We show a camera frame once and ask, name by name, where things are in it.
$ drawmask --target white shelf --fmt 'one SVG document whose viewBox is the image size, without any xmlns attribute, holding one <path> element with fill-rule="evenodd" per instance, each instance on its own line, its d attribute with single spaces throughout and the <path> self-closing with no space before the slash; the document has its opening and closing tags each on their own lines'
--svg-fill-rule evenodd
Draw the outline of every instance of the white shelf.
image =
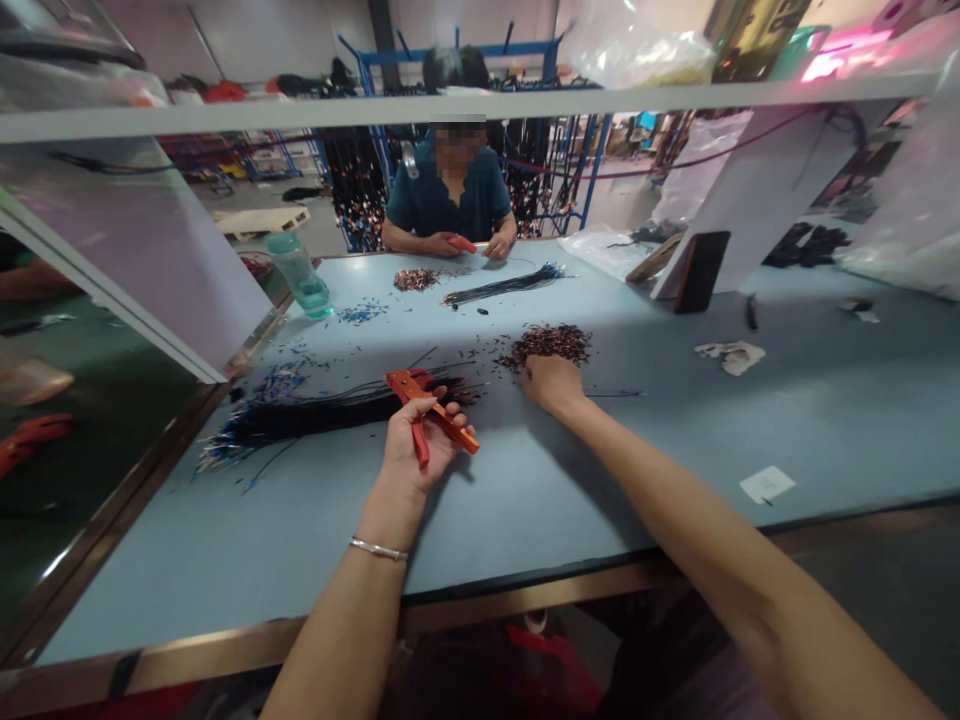
<svg viewBox="0 0 960 720">
<path fill-rule="evenodd" d="M 180 135 L 290 127 L 345 127 L 489 119 L 687 110 L 909 98 L 933 94 L 940 73 L 832 80 L 693 85 L 633 90 L 567 90 L 487 96 L 351 98 L 221 103 L 169 108 L 95 108 L 0 115 L 0 144 Z"/>
</svg>

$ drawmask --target hand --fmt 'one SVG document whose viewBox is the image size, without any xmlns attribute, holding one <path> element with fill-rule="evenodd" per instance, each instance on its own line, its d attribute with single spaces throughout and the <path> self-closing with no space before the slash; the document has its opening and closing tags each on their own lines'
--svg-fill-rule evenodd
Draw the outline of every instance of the hand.
<svg viewBox="0 0 960 720">
<path fill-rule="evenodd" d="M 434 391 L 434 395 L 440 399 L 446 391 L 445 387 L 439 387 Z M 390 418 L 390 424 L 387 427 L 387 445 L 383 451 L 383 468 L 380 470 L 381 480 L 409 485 L 426 495 L 443 475 L 450 461 L 460 452 L 462 449 L 460 443 L 451 439 L 427 415 L 423 421 L 423 434 L 430 448 L 430 462 L 425 468 L 420 469 L 420 460 L 417 458 L 417 451 L 413 444 L 412 425 L 414 420 L 426 414 L 434 404 L 435 401 L 432 398 L 414 399 Z M 449 403 L 446 410 L 447 414 L 453 418 L 453 424 L 456 427 L 467 427 L 467 416 L 460 412 L 459 403 Z M 476 435 L 472 425 L 467 428 L 467 432 Z"/>
<path fill-rule="evenodd" d="M 483 256 L 491 260 L 505 260 L 516 241 L 516 238 L 510 237 L 506 233 L 496 233 L 490 238 L 490 244 L 483 251 Z"/>
<path fill-rule="evenodd" d="M 552 415 L 586 399 L 580 368 L 559 355 L 531 355 L 524 371 L 527 395 Z"/>
<path fill-rule="evenodd" d="M 457 237 L 456 233 L 445 230 L 434 233 L 423 239 L 423 251 L 431 255 L 439 255 L 440 257 L 457 257 L 463 250 L 447 242 L 447 240 L 455 237 Z"/>
</svg>

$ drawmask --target smartphone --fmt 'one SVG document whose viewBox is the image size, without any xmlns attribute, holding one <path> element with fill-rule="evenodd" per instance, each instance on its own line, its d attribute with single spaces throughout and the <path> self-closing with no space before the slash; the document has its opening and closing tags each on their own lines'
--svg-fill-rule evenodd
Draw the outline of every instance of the smartphone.
<svg viewBox="0 0 960 720">
<path fill-rule="evenodd" d="M 686 268 L 673 309 L 675 313 L 703 312 L 710 307 L 713 286 L 717 283 L 729 241 L 730 233 L 726 230 L 699 233 L 690 238 Z"/>
</svg>

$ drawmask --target pink light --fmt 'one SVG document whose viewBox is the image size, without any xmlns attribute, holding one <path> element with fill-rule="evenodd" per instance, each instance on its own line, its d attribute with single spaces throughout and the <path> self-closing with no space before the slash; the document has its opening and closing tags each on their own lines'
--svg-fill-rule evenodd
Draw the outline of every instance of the pink light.
<svg viewBox="0 0 960 720">
<path fill-rule="evenodd" d="M 810 61 L 800 82 L 811 82 L 820 77 L 828 77 L 845 65 L 859 65 L 869 62 L 874 54 L 868 48 L 886 42 L 893 34 L 893 29 L 869 32 L 865 30 L 850 30 L 830 35 L 823 44 L 824 49 Z"/>
</svg>

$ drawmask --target gray floor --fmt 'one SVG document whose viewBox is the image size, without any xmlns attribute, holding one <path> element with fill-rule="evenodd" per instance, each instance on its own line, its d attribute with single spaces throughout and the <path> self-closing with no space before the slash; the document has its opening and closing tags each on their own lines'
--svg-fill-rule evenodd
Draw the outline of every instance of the gray floor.
<svg viewBox="0 0 960 720">
<path fill-rule="evenodd" d="M 643 167 L 609 160 L 601 172 Z M 205 187 L 195 189 L 213 210 L 283 207 L 284 189 L 309 186 L 310 178 L 239 182 L 237 192 L 217 198 Z M 586 197 L 581 189 L 581 204 Z M 635 228 L 650 217 L 658 200 L 645 178 L 599 181 L 587 225 Z M 299 236 L 314 257 L 337 255 L 346 244 L 335 224 L 333 207 L 321 199 L 308 205 L 311 219 Z M 571 224 L 571 230 L 578 226 Z M 258 250 L 256 243 L 238 250 Z M 825 548 L 798 558 L 920 687 L 950 716 L 960 716 L 960 525 L 897 534 L 881 542 Z M 605 685 L 616 641 L 590 618 L 563 610 L 564 624 L 574 636 L 585 665 Z"/>
</svg>

